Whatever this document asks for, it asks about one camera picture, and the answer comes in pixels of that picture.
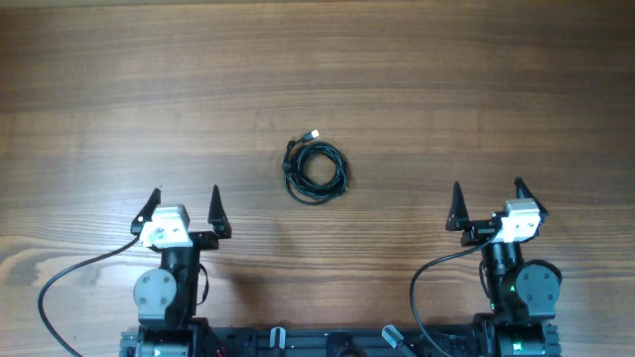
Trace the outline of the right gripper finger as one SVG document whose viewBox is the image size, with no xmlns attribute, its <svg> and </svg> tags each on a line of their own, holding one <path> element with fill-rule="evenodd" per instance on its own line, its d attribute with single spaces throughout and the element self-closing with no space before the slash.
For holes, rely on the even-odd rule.
<svg viewBox="0 0 635 357">
<path fill-rule="evenodd" d="M 446 231 L 465 230 L 469 227 L 469 215 L 465 205 L 464 196 L 458 181 L 452 187 L 452 199 L 445 223 Z"/>
<path fill-rule="evenodd" d="M 541 217 L 542 221 L 546 221 L 547 218 L 549 217 L 549 211 L 547 210 L 547 208 L 540 202 L 540 200 L 538 198 L 535 197 L 535 195 L 528 189 L 527 185 L 525 184 L 525 182 L 523 181 L 523 179 L 521 177 L 516 177 L 514 179 L 514 184 L 515 184 L 515 189 L 516 189 L 516 196 L 518 198 L 523 198 L 523 199 L 532 199 L 538 209 L 539 209 L 539 214 Z"/>
</svg>

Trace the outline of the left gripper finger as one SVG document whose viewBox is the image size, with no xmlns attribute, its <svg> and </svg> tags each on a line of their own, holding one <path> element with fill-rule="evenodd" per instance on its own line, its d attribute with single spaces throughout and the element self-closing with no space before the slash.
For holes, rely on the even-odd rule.
<svg viewBox="0 0 635 357">
<path fill-rule="evenodd" d="M 219 239 L 229 239 L 232 236 L 232 227 L 222 205 L 217 184 L 212 189 L 207 223 L 212 227 L 212 231 Z"/>
<path fill-rule="evenodd" d="M 161 190 L 155 187 L 147 202 L 131 222 L 130 233 L 132 235 L 139 235 L 141 233 L 144 225 L 152 220 L 152 214 L 160 203 Z"/>
</svg>

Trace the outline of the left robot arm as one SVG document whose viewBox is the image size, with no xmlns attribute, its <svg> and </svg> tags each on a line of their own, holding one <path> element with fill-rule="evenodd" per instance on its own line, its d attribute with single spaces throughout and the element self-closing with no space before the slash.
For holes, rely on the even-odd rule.
<svg viewBox="0 0 635 357">
<path fill-rule="evenodd" d="M 131 233 L 142 245 L 161 255 L 157 269 L 142 274 L 135 283 L 133 300 L 139 327 L 121 335 L 119 354 L 128 357 L 224 356 L 223 343 L 208 320 L 197 317 L 196 308 L 207 298 L 209 286 L 197 291 L 198 278 L 206 269 L 200 253 L 219 248 L 232 228 L 224 211 L 219 188 L 212 189 L 207 214 L 210 228 L 189 230 L 184 205 L 163 204 L 154 189 L 131 222 Z"/>
</svg>

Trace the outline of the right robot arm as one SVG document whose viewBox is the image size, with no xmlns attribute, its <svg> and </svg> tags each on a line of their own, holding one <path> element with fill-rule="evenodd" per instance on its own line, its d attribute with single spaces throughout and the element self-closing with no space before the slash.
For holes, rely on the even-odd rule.
<svg viewBox="0 0 635 357">
<path fill-rule="evenodd" d="M 445 229 L 461 233 L 463 247 L 481 253 L 479 275 L 491 311 L 478 313 L 475 329 L 479 356 L 556 357 L 562 354 L 556 317 L 563 275 L 540 259 L 525 260 L 521 245 L 539 236 L 549 212 L 521 178 L 514 180 L 516 197 L 490 218 L 472 220 L 459 183 Z"/>
</svg>

